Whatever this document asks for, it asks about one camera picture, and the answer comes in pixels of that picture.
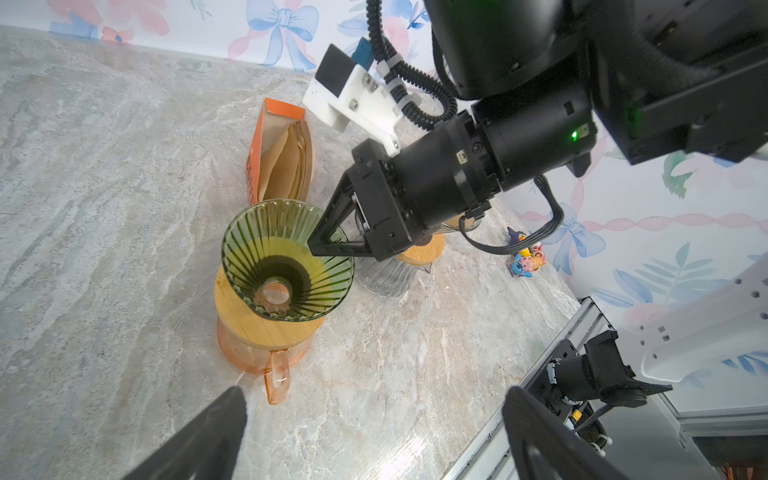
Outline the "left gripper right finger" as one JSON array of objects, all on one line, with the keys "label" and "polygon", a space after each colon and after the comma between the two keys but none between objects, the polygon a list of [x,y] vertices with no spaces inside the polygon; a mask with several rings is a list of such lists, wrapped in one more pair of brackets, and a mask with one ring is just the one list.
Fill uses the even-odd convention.
[{"label": "left gripper right finger", "polygon": [[521,479],[626,477],[520,387],[507,392],[502,418]]}]

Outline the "wooden ring dripper holder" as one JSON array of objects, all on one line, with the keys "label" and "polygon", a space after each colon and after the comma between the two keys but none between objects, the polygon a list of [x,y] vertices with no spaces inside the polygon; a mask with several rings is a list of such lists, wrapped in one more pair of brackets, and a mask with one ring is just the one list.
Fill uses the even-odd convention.
[{"label": "wooden ring dripper holder", "polygon": [[398,254],[396,258],[411,266],[428,266],[442,255],[445,245],[445,235],[434,234]]}]

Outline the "green glass dripper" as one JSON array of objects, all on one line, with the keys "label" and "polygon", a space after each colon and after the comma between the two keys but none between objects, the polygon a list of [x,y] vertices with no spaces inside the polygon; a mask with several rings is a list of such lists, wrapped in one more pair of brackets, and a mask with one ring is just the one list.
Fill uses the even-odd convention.
[{"label": "green glass dripper", "polygon": [[309,203],[272,199],[249,206],[229,223],[221,246],[225,278],[255,314],[308,322],[346,299],[353,260],[315,256],[308,246],[322,216],[323,210]]}]

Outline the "grey glass carafe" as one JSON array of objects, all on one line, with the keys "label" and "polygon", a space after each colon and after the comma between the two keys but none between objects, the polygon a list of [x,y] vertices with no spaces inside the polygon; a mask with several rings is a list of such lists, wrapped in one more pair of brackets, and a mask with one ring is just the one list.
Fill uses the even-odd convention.
[{"label": "grey glass carafe", "polygon": [[418,272],[429,273],[432,261],[418,260],[406,252],[378,261],[373,257],[354,260],[355,278],[368,291],[382,297],[404,295]]}]

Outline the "orange coffee filter pack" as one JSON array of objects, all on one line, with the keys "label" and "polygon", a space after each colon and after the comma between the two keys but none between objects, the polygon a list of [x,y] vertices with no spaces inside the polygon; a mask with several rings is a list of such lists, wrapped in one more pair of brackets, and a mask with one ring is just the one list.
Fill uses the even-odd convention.
[{"label": "orange coffee filter pack", "polygon": [[266,98],[245,167],[248,201],[308,199],[314,145],[306,110]]}]

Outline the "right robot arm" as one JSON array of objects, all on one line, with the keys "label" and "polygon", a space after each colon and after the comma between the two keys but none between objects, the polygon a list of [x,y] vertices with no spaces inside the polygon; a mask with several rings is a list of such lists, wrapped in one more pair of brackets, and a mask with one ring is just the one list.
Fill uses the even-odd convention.
[{"label": "right robot arm", "polygon": [[[370,1],[381,85],[330,46],[306,92],[325,123],[370,135],[309,238],[316,256],[392,258],[530,181],[550,219],[483,246],[518,256],[564,225],[546,173],[586,174],[599,125],[633,164],[676,151],[736,163],[767,141],[763,1],[429,1],[426,12],[435,76],[399,56]],[[369,93],[381,103],[367,107]]]}]

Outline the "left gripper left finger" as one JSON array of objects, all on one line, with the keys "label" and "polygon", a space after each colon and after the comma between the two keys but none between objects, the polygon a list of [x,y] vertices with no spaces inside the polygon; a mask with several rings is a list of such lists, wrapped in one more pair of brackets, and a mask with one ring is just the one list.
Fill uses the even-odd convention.
[{"label": "left gripper left finger", "polygon": [[232,386],[125,477],[230,479],[247,420],[243,390]]}]

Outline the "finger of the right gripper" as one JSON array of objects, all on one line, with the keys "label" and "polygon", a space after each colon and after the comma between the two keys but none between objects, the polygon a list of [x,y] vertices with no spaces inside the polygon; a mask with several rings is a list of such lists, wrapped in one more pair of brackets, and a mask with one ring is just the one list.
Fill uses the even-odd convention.
[{"label": "finger of the right gripper", "polygon": [[357,209],[352,177],[348,171],[342,177],[329,200],[327,207],[307,240],[311,253],[316,257],[373,257],[366,240],[341,241],[333,236],[341,230],[342,223]]}]

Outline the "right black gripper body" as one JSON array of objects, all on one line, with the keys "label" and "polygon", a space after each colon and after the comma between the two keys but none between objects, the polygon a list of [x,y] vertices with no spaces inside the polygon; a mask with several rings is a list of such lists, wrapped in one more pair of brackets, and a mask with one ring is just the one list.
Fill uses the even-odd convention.
[{"label": "right black gripper body", "polygon": [[352,150],[350,180],[358,210],[365,221],[365,256],[383,261],[423,241],[429,231],[399,196],[385,148],[367,139]]}]

